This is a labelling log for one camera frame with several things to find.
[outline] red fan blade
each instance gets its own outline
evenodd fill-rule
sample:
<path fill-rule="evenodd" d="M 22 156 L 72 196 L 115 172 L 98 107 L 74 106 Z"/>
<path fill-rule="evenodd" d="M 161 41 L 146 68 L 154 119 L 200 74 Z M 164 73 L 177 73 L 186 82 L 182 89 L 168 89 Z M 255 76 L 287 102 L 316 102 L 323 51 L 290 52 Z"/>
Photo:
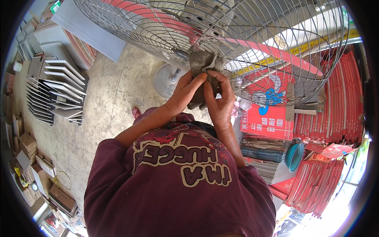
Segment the red fan blade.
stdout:
<path fill-rule="evenodd" d="M 169 27 L 185 36 L 189 37 L 190 43 L 194 44 L 199 38 L 195 35 L 196 33 L 201 34 L 202 31 L 199 29 L 187 25 L 170 15 L 160 11 L 156 8 L 149 8 L 146 5 L 134 3 L 130 1 L 123 0 L 101 0 L 104 3 L 110 4 L 112 6 L 118 7 L 128 12 L 132 12 L 136 15 L 142 16 L 151 21 L 161 23 L 166 27 Z"/>
<path fill-rule="evenodd" d="M 323 73 L 320 70 L 318 70 L 315 66 L 313 66 L 312 64 L 310 64 L 307 61 L 302 60 L 301 58 L 299 58 L 293 54 L 290 54 L 284 50 L 280 50 L 280 49 L 277 49 L 275 47 L 268 46 L 265 44 L 259 44 L 259 43 L 255 43 L 252 41 L 245 41 L 245 40 L 241 40 L 241 39 L 231 39 L 231 38 L 221 38 L 221 37 L 217 37 L 216 39 L 227 40 L 227 41 L 232 42 L 232 43 L 241 44 L 243 46 L 250 47 L 252 49 L 257 49 L 257 50 L 262 51 L 263 53 L 269 54 L 275 58 L 279 58 L 283 61 L 289 62 L 289 63 L 291 63 L 297 67 L 301 67 L 301 69 L 307 70 L 310 73 L 317 74 L 318 76 L 323 75 Z"/>

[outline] hand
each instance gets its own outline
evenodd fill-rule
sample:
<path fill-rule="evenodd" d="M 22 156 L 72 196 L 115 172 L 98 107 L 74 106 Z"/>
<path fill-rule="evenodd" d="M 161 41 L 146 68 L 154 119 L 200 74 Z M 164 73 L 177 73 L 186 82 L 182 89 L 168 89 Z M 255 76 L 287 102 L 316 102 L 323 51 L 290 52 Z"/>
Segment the hand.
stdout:
<path fill-rule="evenodd" d="M 171 98 L 166 102 L 166 107 L 173 116 L 184 111 L 188 103 L 192 100 L 196 90 L 205 82 L 207 74 L 200 73 L 192 80 L 192 72 L 188 71 L 182 76 Z"/>
<path fill-rule="evenodd" d="M 221 85 L 221 99 L 215 99 L 211 84 L 204 83 L 204 97 L 207 102 L 208 113 L 212 119 L 213 125 L 217 130 L 224 131 L 229 129 L 230 117 L 232 115 L 235 95 L 230 87 L 229 79 L 220 72 L 208 70 L 208 74 L 216 78 Z"/>

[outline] right hand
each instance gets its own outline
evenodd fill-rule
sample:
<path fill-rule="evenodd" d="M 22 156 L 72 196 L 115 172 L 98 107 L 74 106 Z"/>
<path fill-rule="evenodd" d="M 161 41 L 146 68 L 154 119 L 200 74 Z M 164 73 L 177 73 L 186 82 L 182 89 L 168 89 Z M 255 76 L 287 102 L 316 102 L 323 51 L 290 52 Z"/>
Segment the right hand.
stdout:
<path fill-rule="evenodd" d="M 208 81 L 204 82 L 204 97 L 207 102 L 208 113 L 212 119 L 216 130 L 224 131 L 231 126 L 230 117 L 232 116 L 235 95 L 230 87 L 229 79 L 220 72 L 208 70 L 211 77 L 216 78 L 221 85 L 221 99 L 215 99 L 213 89 Z"/>

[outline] fan motor housing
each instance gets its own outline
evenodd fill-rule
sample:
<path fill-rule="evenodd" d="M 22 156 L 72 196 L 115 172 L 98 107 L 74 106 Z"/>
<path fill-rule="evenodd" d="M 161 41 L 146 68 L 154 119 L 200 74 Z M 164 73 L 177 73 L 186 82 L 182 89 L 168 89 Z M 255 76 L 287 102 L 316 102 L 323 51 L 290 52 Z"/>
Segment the fan motor housing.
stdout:
<path fill-rule="evenodd" d="M 209 0 L 191 1 L 184 7 L 180 20 L 202 30 L 210 37 L 224 37 L 233 19 L 233 6 L 234 0 L 226 0 L 224 3 Z"/>

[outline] blue bowl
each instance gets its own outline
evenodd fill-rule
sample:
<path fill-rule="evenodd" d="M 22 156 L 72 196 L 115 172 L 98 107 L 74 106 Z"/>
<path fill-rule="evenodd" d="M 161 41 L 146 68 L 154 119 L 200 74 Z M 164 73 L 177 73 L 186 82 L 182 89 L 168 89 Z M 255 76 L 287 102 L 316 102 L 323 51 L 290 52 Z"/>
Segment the blue bowl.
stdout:
<path fill-rule="evenodd" d="M 303 143 L 292 145 L 288 149 L 287 154 L 285 155 L 285 164 L 290 169 L 291 173 L 294 172 L 298 168 L 301 162 L 301 159 L 303 158 L 303 154 L 304 154 Z"/>

